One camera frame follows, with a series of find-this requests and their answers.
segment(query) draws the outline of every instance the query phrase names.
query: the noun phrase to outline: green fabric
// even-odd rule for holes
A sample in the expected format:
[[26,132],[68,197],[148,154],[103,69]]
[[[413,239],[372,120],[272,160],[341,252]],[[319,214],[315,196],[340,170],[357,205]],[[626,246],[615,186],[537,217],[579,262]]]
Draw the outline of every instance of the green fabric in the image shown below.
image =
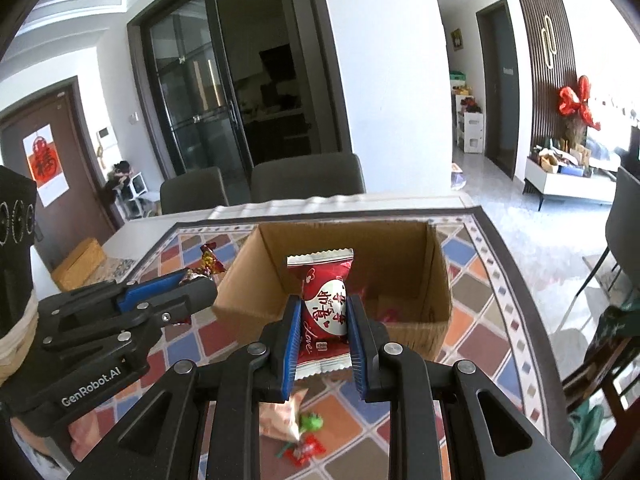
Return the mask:
[[594,406],[590,410],[588,400],[569,414],[569,423],[574,430],[569,465],[582,480],[598,480],[602,474],[602,460],[594,443],[603,418],[602,406]]

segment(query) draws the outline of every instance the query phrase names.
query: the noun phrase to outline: chair leg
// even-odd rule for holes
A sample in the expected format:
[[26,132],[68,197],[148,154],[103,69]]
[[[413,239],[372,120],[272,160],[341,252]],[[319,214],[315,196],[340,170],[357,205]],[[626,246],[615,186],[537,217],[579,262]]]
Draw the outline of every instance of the chair leg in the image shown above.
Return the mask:
[[616,277],[611,282],[611,285],[609,285],[609,288],[607,289],[607,292],[611,292],[611,289],[613,288],[613,285],[616,283],[616,280],[620,277],[620,272],[622,272],[622,269],[618,269],[618,273],[616,274]]
[[578,292],[576,292],[575,297],[577,298],[578,296],[580,296],[580,293],[587,287],[587,285],[589,284],[589,282],[593,279],[593,277],[596,275],[596,272],[598,272],[598,269],[602,266],[602,263],[604,262],[604,259],[607,257],[607,255],[609,254],[609,247],[607,246],[606,249],[604,249],[604,252],[602,253],[602,256],[600,257],[600,259],[598,260],[598,262],[596,263],[595,267],[593,267],[593,270],[589,273],[589,275],[587,276],[587,279],[584,280],[584,283],[582,284],[582,286],[580,287],[580,290],[578,290]]

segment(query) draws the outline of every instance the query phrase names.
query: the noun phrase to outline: dining chair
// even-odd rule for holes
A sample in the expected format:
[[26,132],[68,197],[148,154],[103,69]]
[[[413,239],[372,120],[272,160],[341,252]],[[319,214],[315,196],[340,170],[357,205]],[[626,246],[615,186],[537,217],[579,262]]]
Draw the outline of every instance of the dining chair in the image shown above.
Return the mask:
[[614,270],[619,267],[616,277],[609,286],[609,291],[616,282],[620,272],[624,272],[633,288],[640,285],[640,182],[625,168],[619,168],[616,194],[611,211],[604,227],[607,248],[593,267],[575,297],[585,289],[596,275],[605,258],[611,252],[616,259]]
[[252,202],[329,197],[366,192],[354,153],[293,156],[258,164],[251,176]]
[[162,214],[184,213],[229,205],[220,168],[215,166],[165,180],[160,186]]

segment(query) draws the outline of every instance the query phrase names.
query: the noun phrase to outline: picture frame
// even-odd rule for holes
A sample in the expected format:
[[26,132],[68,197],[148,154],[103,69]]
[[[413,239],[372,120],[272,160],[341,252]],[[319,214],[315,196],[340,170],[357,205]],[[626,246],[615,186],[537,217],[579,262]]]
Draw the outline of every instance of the picture frame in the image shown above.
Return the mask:
[[462,50],[465,47],[462,43],[462,31],[459,28],[451,33],[451,41],[453,42],[453,50]]

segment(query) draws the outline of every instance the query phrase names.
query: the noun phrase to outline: gold wall decoration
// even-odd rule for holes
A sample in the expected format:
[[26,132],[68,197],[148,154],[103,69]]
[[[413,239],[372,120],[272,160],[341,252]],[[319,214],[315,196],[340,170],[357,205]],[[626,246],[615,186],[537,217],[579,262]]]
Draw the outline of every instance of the gold wall decoration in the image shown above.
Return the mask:
[[549,70],[553,70],[554,57],[558,54],[558,46],[556,45],[554,24],[548,14],[545,15],[545,26],[540,29],[540,40],[542,40],[542,53],[546,67]]

